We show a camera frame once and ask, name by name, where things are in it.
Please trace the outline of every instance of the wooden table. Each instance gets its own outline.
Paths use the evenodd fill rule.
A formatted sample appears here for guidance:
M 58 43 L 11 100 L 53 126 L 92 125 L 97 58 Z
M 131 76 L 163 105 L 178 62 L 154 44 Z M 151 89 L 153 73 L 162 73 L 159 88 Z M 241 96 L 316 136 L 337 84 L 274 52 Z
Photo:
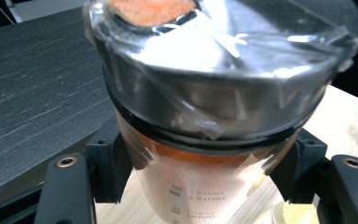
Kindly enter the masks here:
M 329 86 L 305 129 L 328 145 L 326 157 L 358 157 L 358 98 Z M 163 223 L 153 213 L 132 173 L 121 204 L 97 204 L 99 223 Z M 230 223 L 273 223 L 273 211 L 282 196 L 267 177 Z

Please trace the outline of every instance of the orange liquid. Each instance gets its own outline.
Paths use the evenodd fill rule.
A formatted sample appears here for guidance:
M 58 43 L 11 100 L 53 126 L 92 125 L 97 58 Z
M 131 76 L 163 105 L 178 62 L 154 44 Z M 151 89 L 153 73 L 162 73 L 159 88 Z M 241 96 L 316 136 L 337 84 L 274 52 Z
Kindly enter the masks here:
M 117 120 L 149 204 L 162 220 L 174 224 L 228 222 L 263 169 L 295 139 L 241 155 L 201 155 L 156 142 L 120 115 Z

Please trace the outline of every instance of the metal lid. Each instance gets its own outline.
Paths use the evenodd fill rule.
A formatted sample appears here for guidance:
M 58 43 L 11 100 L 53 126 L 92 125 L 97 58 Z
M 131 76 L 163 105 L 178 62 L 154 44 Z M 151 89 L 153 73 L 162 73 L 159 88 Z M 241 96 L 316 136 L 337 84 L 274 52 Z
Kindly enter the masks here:
M 124 22 L 105 2 L 85 9 L 121 105 L 163 130 L 221 139 L 305 122 L 334 75 L 351 65 L 354 5 L 335 9 L 346 9 L 341 22 L 298 2 L 197 1 L 177 20 L 148 28 Z

